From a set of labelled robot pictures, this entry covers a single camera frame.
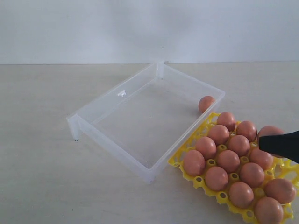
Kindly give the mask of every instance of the egg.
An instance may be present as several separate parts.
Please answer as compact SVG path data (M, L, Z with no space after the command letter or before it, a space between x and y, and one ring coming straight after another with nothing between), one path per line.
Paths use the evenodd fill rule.
M249 185L235 182L229 188L228 197L235 207L246 209L252 204L254 194Z
M217 147L211 138L204 136L196 141L195 149L202 153L205 160L209 160L215 157Z
M236 133L245 136L249 141L254 141L257 135L255 124L251 121L243 121L237 126Z
M222 112L216 121L216 124L225 126L228 131L233 132L235 130L236 120L232 113Z
M236 135L228 142L228 149L234 151L238 156L246 156L250 150L250 142L243 135Z
M254 214L260 224L280 224L284 218L282 206L270 197L263 197L257 201Z
M251 151L249 161L255 162L263 169L269 169L273 164L274 158L269 153L264 152L256 147Z
M263 169L256 163L249 162L242 166L240 170L240 179L252 188L260 186L264 179L265 173Z
M229 131L223 125L215 125L210 129L207 136L213 139L216 145L225 144L229 139Z
M197 150L190 150L187 152L183 161L184 171L190 176L199 176L205 171L205 158Z
M205 96L200 99L198 109L201 113L205 112L215 102L214 97Z
M222 191L228 184L228 174L221 167L211 167L206 172L205 183L213 191Z
M235 172L240 166L240 158L237 153L225 150L218 155L217 165L225 169L228 173Z
M271 126L271 125L264 126L261 128L261 130L257 134L257 143L259 143L258 142L259 137L270 136L270 135L280 135L280 134L285 134L285 132L281 128ZM283 156L280 156L280 155L275 155L275 154L272 154L272 155L275 157L278 157L278 158L283 158Z
M276 199L281 204L293 201L297 195L296 187L286 179L273 179L264 189L266 196Z

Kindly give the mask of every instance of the egg tray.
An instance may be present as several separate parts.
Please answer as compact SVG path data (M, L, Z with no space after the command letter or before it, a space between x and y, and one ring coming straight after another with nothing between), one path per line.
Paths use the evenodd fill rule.
M194 188L196 188L196 189L203 188L205 194L208 196L215 196L216 200L219 204L227 204L229 211L231 211L233 213L241 214L244 222L257 224L258 221L254 215L254 206L260 198L265 196L263 189L268 181L275 179L275 178L286 178L286 175L288 175L289 173L295 173L295 177L293 177L291 180L290 179L289 180L296 186L297 196L299 196L299 190L298 190L299 189L299 165L298 164L291 165L292 161L289 159L279 159L277 157L274 157L274 162L273 162L271 168L264 170L264 172L265 172L264 182L262 183L262 185L259 188L253 189L255 197L254 197L254 201L251 204L251 206L247 209L240 209L240 208L235 207L230 202L230 200L228 198L228 190L229 190L230 186L232 185L232 183L234 183L236 181L240 181L238 173L239 173L242 165L249 162L249 154L250 154L251 150L258 146L256 141L250 143L250 150L249 150L247 156L240 157L241 165L238 168L238 170L235 173L231 173L228 175L229 183L223 191L218 191L218 192L212 191L211 189L209 189L206 186L204 179L205 179L206 171L210 167L217 165L216 160L217 160L219 153L224 150L227 150L226 145L219 145L217 147L217 154L216 154L215 158L209 159L206 161L206 169L205 169L205 172L203 175L196 176L196 177L189 176L184 171L184 168L183 168L183 158L184 158L185 153L190 150L195 149L195 143L196 143L197 139L199 139L203 136L207 136L207 133L210 130L210 128L213 127L214 125L216 125L216 120L219 115L220 115L219 113L211 113L209 115L209 117L190 136L190 138L169 159L168 163L174 167L179 167L179 169L183 173L183 177L186 180L193 182ZM230 138L235 135L236 135L235 132L229 133ZM293 210L291 207L291 202L288 204L282 205L282 207L284 209L284 218L282 221L282 224L283 224L287 219L294 219L294 215L293 215Z

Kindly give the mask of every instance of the table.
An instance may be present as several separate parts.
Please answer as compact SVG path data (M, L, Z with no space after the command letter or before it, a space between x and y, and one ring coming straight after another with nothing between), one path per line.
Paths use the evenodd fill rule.
M220 112L258 128L299 128L299 62L171 66L224 90ZM0 65L1 223L242 223L179 169L147 185L86 136L72 139L67 115L143 67ZM298 199L293 209L298 219Z

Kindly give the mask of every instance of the plastic box lid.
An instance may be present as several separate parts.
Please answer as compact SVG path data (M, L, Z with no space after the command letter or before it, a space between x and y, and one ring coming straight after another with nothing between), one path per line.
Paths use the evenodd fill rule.
M203 113L204 96L215 102ZM164 63L151 64L70 115L74 140L82 133L145 182L152 182L173 153L217 109L225 92Z

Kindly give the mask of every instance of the black object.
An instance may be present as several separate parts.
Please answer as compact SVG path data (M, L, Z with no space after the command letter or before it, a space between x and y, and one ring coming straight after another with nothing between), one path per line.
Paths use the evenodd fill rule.
M299 131L259 137L258 145L260 150L280 155L299 163Z

